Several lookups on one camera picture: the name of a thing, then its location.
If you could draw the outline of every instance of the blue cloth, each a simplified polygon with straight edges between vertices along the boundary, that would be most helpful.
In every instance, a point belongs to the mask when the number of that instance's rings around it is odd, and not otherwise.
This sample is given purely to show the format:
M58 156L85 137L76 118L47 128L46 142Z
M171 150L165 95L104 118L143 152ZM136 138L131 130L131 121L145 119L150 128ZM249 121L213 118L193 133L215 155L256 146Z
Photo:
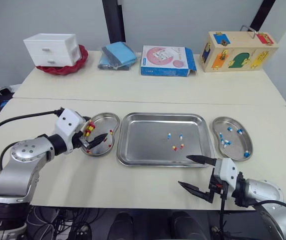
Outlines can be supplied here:
M135 53L121 41L103 47L102 51L115 69L136 61Z

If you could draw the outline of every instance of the pill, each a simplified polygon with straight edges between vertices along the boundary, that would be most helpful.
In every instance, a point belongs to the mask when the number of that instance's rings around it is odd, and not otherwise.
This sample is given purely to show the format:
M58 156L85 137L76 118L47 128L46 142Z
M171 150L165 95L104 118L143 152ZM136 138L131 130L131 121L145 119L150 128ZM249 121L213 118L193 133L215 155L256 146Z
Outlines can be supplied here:
M249 156L250 156L250 153L248 152L248 150L246 150L244 153L244 157L248 158Z

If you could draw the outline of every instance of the white table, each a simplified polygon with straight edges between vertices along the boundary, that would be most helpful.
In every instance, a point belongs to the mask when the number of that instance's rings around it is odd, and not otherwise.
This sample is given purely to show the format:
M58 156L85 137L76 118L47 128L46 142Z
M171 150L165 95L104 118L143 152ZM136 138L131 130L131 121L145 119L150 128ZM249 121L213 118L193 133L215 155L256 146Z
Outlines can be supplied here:
M210 127L219 116L230 116L240 121L253 142L253 155L237 162L246 178L269 180L279 185L286 199L286 107L211 104L173 104L106 102L53 99L14 98L0 113L0 121L19 115L72 108L84 116L112 112L120 120L130 112L163 112L199 114ZM14 141L51 134L57 119L54 115L10 122L0 128L0 153ZM189 194L177 181L208 188L212 167L128 167L117 160L116 147L119 131L115 133L112 151L103 157L88 157L77 149L70 155L57 156L45 165L32 204L43 206L145 208L145 209L200 209L216 210L220 198L213 204ZM215 147L215 156L221 157ZM226 209L239 210L233 201Z
M90 51L84 68L67 76L35 68L14 97L286 106L264 70L204 73L199 55L195 55L198 73L192 71L188 77L142 76L139 62L130 71L98 69L100 55L99 51Z

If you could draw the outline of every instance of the rectangular steel tray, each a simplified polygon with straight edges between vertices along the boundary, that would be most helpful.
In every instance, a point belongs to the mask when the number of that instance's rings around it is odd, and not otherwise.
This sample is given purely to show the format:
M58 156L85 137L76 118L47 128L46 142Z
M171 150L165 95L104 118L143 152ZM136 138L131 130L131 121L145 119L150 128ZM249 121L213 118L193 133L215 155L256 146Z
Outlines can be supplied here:
M201 116L134 112L124 117L117 147L117 157L124 165L204 167L186 158L192 154L214 157L208 128Z

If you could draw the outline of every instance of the drawer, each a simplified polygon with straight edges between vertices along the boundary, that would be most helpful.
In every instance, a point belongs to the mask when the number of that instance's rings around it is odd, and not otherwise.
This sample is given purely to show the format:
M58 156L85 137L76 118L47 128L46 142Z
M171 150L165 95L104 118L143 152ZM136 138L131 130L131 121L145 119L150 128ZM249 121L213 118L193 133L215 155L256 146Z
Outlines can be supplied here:
M32 55L69 55L63 42L25 42L29 54Z
M57 55L32 55L31 56L36 66L43 67L64 67L73 66L75 62L68 56Z

